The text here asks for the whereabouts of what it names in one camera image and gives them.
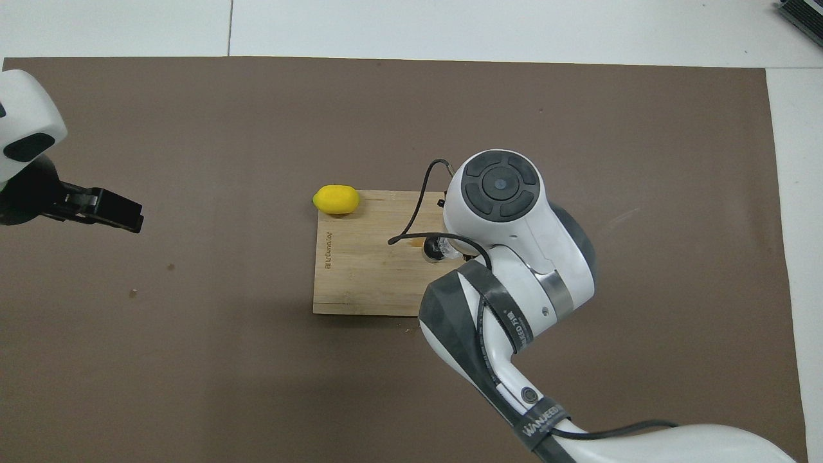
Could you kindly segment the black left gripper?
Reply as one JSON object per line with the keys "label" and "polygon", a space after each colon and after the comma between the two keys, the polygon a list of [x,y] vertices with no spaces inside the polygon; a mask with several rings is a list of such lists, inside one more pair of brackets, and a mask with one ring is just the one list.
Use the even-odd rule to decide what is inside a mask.
{"label": "black left gripper", "polygon": [[15,226],[44,216],[59,222],[83,224],[92,224],[97,220],[128,232],[141,231],[141,203],[105,188],[94,187],[90,189],[95,201],[90,205],[89,219],[80,215],[82,205],[71,199],[75,194],[85,197],[87,188],[61,181],[49,158],[36,158],[2,188],[1,223],[3,226]]}

